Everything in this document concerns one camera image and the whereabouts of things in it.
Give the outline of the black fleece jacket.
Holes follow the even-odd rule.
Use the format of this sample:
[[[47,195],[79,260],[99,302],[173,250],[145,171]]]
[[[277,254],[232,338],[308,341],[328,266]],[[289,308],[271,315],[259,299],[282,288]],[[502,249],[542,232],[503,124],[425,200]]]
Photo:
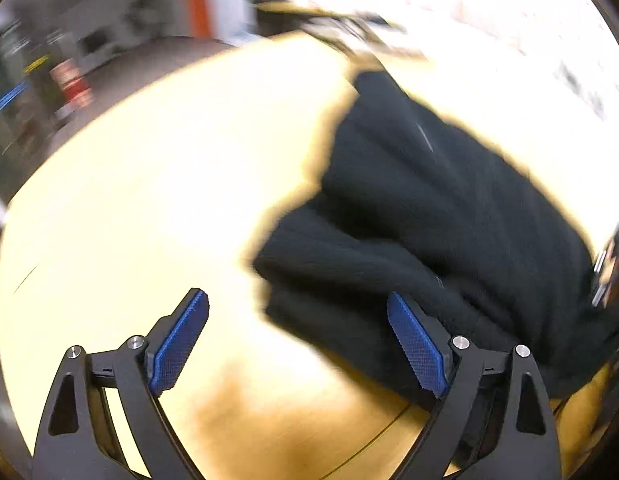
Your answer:
[[[619,348],[619,306],[532,182],[384,72],[354,82],[320,191],[254,258],[270,320],[405,398],[430,403],[387,321],[392,292],[487,350],[525,344],[564,398]]]

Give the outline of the yellow side table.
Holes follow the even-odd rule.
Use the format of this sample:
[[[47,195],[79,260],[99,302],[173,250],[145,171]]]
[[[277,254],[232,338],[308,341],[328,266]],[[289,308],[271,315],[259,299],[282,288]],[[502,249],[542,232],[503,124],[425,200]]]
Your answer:
[[[423,49],[407,30],[369,12],[340,13],[291,1],[255,4],[258,27],[266,37],[301,30],[348,58],[362,60],[381,56],[424,60]]]

